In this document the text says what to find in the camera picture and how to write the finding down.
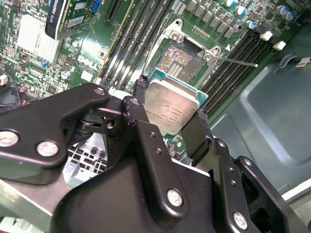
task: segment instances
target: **white label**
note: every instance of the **white label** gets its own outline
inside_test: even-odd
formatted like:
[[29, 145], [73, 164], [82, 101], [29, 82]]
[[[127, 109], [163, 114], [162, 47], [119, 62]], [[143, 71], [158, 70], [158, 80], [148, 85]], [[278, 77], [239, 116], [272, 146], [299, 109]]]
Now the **white label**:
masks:
[[296, 65], [296, 67], [304, 67], [306, 64], [311, 63], [311, 57], [304, 57], [301, 61]]
[[81, 2], [81, 3], [77, 3], [76, 6], [74, 7], [75, 10], [80, 10], [82, 8], [85, 8], [86, 3], [85, 2]]
[[74, 19], [71, 19], [69, 20], [68, 24], [67, 24], [67, 28], [70, 28], [74, 25], [77, 25], [79, 23], [82, 23], [83, 22], [83, 19], [84, 19], [84, 16], [81, 16], [81, 17], [77, 17], [77, 18], [74, 18]]
[[81, 74], [81, 79], [87, 80], [88, 82], [90, 82], [93, 78], [93, 75], [91, 73], [88, 73], [87, 71], [83, 70], [82, 74]]

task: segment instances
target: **heatsink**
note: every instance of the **heatsink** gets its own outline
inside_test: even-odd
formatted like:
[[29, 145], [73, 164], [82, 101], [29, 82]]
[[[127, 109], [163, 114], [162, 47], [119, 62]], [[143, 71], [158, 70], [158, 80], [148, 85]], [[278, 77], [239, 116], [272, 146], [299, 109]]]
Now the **heatsink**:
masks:
[[54, 65], [63, 41], [48, 37], [44, 29], [44, 22], [31, 15], [23, 15], [20, 22], [17, 46], [23, 49], [23, 53], [39, 61]]

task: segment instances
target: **screw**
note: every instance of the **screw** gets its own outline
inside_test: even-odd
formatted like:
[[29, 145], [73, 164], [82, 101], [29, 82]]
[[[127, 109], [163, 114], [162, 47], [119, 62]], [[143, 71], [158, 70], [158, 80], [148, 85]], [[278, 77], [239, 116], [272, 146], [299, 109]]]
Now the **screw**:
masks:
[[222, 141], [218, 141], [218, 143], [221, 147], [225, 147], [225, 144]]
[[99, 87], [95, 88], [94, 91], [95, 91], [97, 94], [101, 95], [101, 96], [104, 96], [104, 95], [105, 95], [104, 90], [102, 90], [102, 89], [99, 88]]
[[139, 105], [139, 102], [137, 101], [137, 99], [130, 99], [130, 101], [131, 101], [133, 104]]
[[177, 191], [170, 189], [167, 192], [167, 198], [169, 199], [169, 202], [173, 205], [173, 206], [181, 206], [183, 204], [183, 198], [181, 197], [180, 193], [178, 193]]
[[44, 141], [37, 146], [37, 152], [44, 157], [54, 156], [58, 153], [58, 146], [53, 142]]
[[172, 39], [175, 40], [175, 41], [178, 41], [180, 38], [179, 34], [178, 33], [173, 33], [172, 34]]
[[243, 230], [247, 229], [247, 222], [245, 218], [243, 217], [243, 215], [241, 215], [239, 212], [234, 212], [233, 218], [234, 218], [235, 223], [238, 225], [238, 227], [240, 227]]
[[207, 54], [207, 55], [204, 56], [204, 60], [205, 60], [206, 62], [211, 61], [211, 59], [212, 59], [212, 56], [209, 55], [209, 54]]
[[244, 159], [244, 161], [245, 161], [245, 163], [246, 163], [247, 165], [249, 165], [249, 166], [252, 165], [251, 161], [249, 161], [248, 159]]
[[18, 135], [11, 131], [0, 132], [0, 147], [10, 147], [18, 142]]

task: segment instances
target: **black cable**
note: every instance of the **black cable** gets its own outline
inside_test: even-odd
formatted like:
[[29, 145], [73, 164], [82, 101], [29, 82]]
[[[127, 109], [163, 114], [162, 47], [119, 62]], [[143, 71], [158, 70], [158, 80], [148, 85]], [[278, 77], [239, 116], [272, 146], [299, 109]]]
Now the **black cable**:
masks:
[[4, 104], [3, 103], [3, 104], [0, 104], [0, 107], [8, 107], [9, 111], [11, 111], [11, 110], [13, 110], [15, 108], [20, 108], [21, 107], [21, 97], [20, 97], [20, 94], [19, 94], [19, 91], [18, 91], [18, 86], [17, 86], [15, 80], [13, 79], [13, 77], [9, 73], [5, 72], [4, 70], [0, 69], [0, 72], [2, 74], [5, 74], [10, 79], [10, 81], [11, 81], [11, 83], [13, 83], [15, 91], [16, 91], [16, 93], [14, 93], [14, 95], [16, 97], [16, 102], [15, 103], [11, 103], [11, 104]]

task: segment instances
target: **electrolytic capacitor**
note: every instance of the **electrolytic capacitor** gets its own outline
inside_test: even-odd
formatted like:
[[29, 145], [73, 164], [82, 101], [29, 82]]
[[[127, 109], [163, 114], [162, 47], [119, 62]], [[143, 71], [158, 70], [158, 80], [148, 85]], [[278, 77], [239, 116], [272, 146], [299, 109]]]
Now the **electrolytic capacitor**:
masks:
[[239, 16], [242, 16], [246, 13], [246, 8], [243, 7], [243, 6], [238, 6], [236, 9], [235, 9], [235, 13]]
[[230, 6], [233, 6], [235, 4], [235, 0], [225, 0], [224, 1], [224, 5], [226, 7], [230, 7]]
[[283, 19], [287, 20], [287, 21], [291, 21], [293, 20], [293, 18], [296, 16], [295, 12], [289, 12], [286, 15], [283, 16]]
[[284, 5], [281, 5], [281, 6], [278, 6], [276, 8], [276, 13], [280, 16], [284, 16], [286, 15], [287, 13], [289, 13], [290, 9], [288, 6], [284, 6]]
[[254, 23], [253, 21], [249, 20], [246, 22], [246, 25], [249, 29], [254, 29], [256, 27], [256, 23]]

